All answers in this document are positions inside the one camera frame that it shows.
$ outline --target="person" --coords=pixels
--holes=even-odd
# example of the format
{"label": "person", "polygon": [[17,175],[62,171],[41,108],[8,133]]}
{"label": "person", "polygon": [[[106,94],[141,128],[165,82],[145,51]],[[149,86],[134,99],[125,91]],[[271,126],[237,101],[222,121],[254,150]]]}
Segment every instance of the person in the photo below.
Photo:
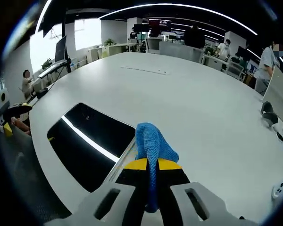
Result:
{"label": "person", "polygon": [[204,45],[206,44],[204,33],[198,28],[196,23],[193,24],[192,28],[189,28],[184,32],[183,39],[186,46],[195,48],[204,48]]}
{"label": "person", "polygon": [[229,39],[225,40],[225,43],[220,43],[217,47],[216,54],[224,58],[229,57],[229,55],[231,54],[230,44],[231,41]]}
{"label": "person", "polygon": [[18,129],[22,130],[25,134],[31,136],[30,128],[16,117],[11,118],[11,124],[16,126]]}
{"label": "person", "polygon": [[275,39],[271,45],[263,50],[259,67],[254,74],[254,77],[256,78],[255,90],[261,95],[265,94],[275,66],[277,65],[280,67],[280,63],[274,55],[274,51],[276,49],[278,50],[278,46],[279,41]]}
{"label": "person", "polygon": [[28,97],[30,97],[31,94],[30,83],[33,79],[29,77],[30,77],[29,70],[25,70],[23,72],[23,80],[22,80],[22,92],[24,94],[25,99],[28,99]]}
{"label": "person", "polygon": [[131,33],[130,33],[130,38],[131,39],[137,39],[137,34],[138,34],[138,32],[135,32],[134,31],[134,27],[132,28],[132,31],[131,31]]}

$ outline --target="wall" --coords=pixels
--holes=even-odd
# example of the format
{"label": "wall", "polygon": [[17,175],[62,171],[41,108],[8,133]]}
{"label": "wall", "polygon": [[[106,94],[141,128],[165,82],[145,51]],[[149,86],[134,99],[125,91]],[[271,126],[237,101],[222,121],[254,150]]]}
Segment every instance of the wall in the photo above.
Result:
{"label": "wall", "polygon": [[83,56],[87,54],[87,50],[89,48],[82,48],[79,50],[75,49],[75,24],[74,23],[65,25],[65,35],[67,35],[66,47],[67,47],[67,53],[70,58],[77,58],[79,56]]}
{"label": "wall", "polygon": [[10,53],[3,65],[3,79],[8,89],[10,104],[24,102],[24,95],[19,88],[22,88],[23,71],[33,71],[30,60],[29,41]]}
{"label": "wall", "polygon": [[242,48],[246,48],[246,39],[233,32],[225,33],[225,40],[226,39],[229,39],[231,41],[231,57],[235,57],[239,46],[241,46]]}
{"label": "wall", "polygon": [[102,44],[107,39],[117,43],[127,43],[127,22],[115,20],[101,20]]}

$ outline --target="blue cloth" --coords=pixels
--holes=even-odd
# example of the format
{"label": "blue cloth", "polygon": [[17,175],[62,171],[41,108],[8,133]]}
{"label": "blue cloth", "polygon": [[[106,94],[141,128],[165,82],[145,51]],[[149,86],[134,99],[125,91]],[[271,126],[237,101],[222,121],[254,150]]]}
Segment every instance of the blue cloth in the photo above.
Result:
{"label": "blue cloth", "polygon": [[158,158],[178,162],[179,156],[165,141],[159,129],[151,123],[140,123],[135,131],[137,159],[147,158],[149,163],[149,190],[146,211],[154,213],[158,209],[156,191],[156,163]]}

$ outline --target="white table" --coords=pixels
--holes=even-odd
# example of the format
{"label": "white table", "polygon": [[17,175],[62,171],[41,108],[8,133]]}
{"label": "white table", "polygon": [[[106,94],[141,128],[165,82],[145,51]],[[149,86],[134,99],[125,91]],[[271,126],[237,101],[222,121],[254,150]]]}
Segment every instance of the white table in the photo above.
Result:
{"label": "white table", "polygon": [[269,214],[272,186],[283,178],[283,143],[262,126],[260,95],[245,84],[198,63],[144,53],[110,56],[59,79],[33,107],[30,124],[43,172],[71,212],[88,192],[47,132],[80,102],[134,127],[153,123],[189,180],[222,198],[230,213],[257,222]]}

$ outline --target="window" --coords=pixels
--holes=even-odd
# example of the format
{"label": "window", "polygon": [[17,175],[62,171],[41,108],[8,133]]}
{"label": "window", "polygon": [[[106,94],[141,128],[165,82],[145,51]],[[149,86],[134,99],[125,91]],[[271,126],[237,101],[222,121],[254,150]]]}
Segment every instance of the window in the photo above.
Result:
{"label": "window", "polygon": [[101,23],[99,19],[75,21],[75,49],[88,48],[102,44]]}
{"label": "window", "polygon": [[62,38],[62,24],[57,24],[43,37],[43,31],[30,37],[30,59],[33,73],[42,68],[42,64],[48,59],[54,59],[56,44]]}

